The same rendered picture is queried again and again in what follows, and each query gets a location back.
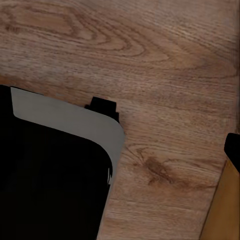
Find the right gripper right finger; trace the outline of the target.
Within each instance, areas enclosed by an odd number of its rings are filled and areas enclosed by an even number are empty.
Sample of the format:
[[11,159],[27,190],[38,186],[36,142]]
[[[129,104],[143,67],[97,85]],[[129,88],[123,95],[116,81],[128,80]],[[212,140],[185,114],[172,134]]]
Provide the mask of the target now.
[[229,133],[227,135],[224,151],[240,173],[240,135]]

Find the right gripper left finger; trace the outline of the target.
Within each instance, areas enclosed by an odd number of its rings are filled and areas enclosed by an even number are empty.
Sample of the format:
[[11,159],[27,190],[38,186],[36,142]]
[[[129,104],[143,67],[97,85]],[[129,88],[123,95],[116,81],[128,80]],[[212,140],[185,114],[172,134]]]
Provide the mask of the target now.
[[21,133],[0,138],[0,193],[26,152]]

